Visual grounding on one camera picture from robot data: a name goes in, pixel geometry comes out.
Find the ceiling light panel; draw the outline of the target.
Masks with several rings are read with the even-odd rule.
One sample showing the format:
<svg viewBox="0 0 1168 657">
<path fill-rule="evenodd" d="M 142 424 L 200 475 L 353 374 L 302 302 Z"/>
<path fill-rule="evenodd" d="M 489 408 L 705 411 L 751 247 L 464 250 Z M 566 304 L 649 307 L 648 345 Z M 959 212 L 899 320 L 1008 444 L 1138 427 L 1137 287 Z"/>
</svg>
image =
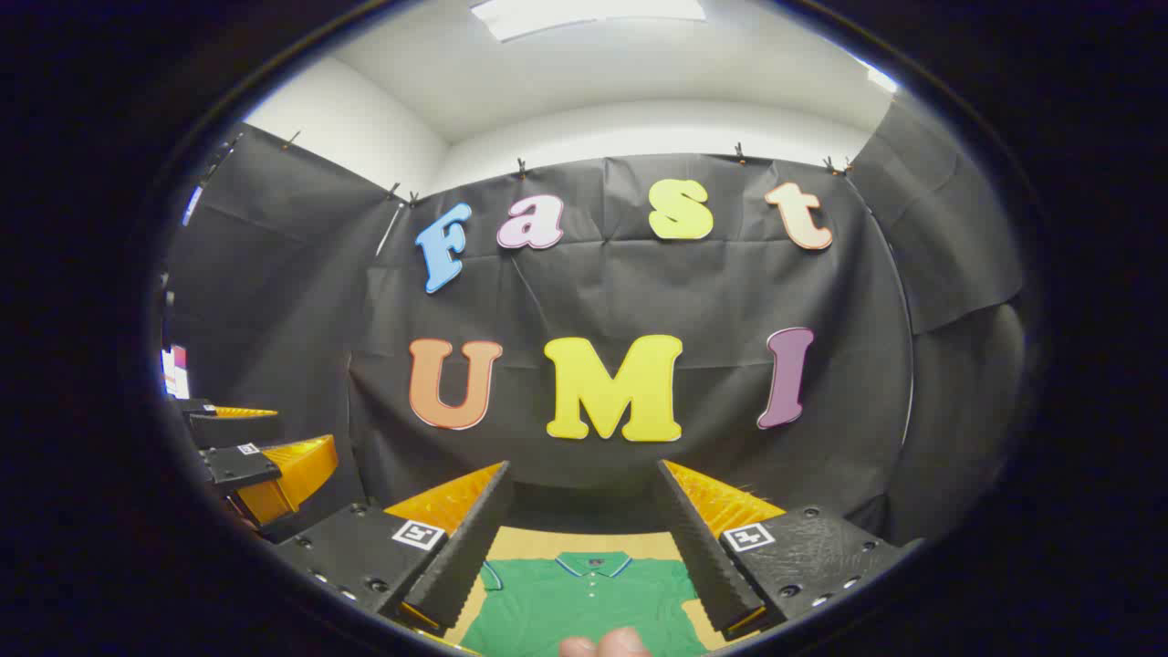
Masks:
<svg viewBox="0 0 1168 657">
<path fill-rule="evenodd" d="M 593 25 L 613 18 L 705 20 L 698 0 L 484 0 L 484 4 L 472 5 L 470 11 L 499 42 L 559 26 Z"/>
<path fill-rule="evenodd" d="M 881 72 L 876 69 L 876 67 L 869 64 L 868 62 L 862 61 L 862 58 L 856 58 L 856 62 L 858 62 L 858 64 L 865 70 L 865 79 L 875 84 L 875 87 L 880 87 L 880 89 L 883 89 L 888 94 L 896 94 L 901 88 L 898 87 L 896 79 L 889 78 L 888 75 Z"/>
</svg>

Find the green T-shirt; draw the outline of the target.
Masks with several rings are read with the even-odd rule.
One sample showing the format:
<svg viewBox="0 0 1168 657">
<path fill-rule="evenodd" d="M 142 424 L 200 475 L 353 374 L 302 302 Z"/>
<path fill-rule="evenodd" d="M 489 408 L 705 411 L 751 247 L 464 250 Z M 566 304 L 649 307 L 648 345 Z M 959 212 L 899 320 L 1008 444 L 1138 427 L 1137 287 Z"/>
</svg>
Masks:
<svg viewBox="0 0 1168 657">
<path fill-rule="evenodd" d="M 558 657 L 559 641 L 599 641 L 631 627 L 654 657 L 701 657 L 683 604 L 696 599 L 676 558 L 563 552 L 554 558 L 487 560 L 485 601 L 463 646 L 484 657 Z"/>
</svg>

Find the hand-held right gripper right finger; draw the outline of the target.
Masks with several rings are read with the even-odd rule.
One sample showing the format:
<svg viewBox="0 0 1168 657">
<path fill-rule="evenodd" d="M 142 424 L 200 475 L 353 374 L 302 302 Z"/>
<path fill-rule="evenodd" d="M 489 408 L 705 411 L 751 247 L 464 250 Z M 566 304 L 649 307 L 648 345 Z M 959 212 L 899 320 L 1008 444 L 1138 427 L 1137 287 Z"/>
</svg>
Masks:
<svg viewBox="0 0 1168 657">
<path fill-rule="evenodd" d="M 725 639 L 821 615 L 916 558 L 822 505 L 784 510 L 711 475 L 656 462 L 655 495 L 705 618 Z"/>
</svg>

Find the white and blue wall poster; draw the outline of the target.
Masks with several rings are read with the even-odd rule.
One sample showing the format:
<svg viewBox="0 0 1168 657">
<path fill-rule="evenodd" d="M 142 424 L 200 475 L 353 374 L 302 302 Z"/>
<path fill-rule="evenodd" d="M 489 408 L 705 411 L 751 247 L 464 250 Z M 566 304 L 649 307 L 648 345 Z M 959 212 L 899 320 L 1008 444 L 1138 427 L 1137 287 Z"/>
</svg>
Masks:
<svg viewBox="0 0 1168 657">
<path fill-rule="evenodd" d="M 164 390 L 179 400 L 192 399 L 187 350 L 183 346 L 172 345 L 171 350 L 162 350 L 160 357 L 162 357 Z"/>
</svg>

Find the black backdrop cloth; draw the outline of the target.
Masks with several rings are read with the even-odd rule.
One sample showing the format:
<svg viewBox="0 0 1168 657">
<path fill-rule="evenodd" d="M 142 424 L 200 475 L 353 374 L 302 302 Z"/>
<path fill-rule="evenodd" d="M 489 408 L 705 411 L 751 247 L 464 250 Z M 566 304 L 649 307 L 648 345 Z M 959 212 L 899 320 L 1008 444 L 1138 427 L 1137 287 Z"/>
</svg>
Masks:
<svg viewBox="0 0 1168 657">
<path fill-rule="evenodd" d="M 1011 220 L 902 99 L 847 177 L 602 158 L 417 205 L 246 129 L 167 267 L 193 395 L 338 437 L 307 521 L 509 461 L 517 527 L 654 531 L 670 459 L 937 537 L 1031 382 Z"/>
</svg>

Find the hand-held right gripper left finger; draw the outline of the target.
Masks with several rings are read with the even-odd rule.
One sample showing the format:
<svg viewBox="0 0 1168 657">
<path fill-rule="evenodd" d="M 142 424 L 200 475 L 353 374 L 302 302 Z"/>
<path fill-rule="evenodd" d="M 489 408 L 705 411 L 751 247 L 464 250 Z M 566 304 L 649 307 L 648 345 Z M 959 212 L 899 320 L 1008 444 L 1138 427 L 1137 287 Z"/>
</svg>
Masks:
<svg viewBox="0 0 1168 657">
<path fill-rule="evenodd" d="M 442 637 L 463 615 L 513 499 L 505 461 L 383 510 L 353 503 L 274 554 L 366 613 Z"/>
</svg>

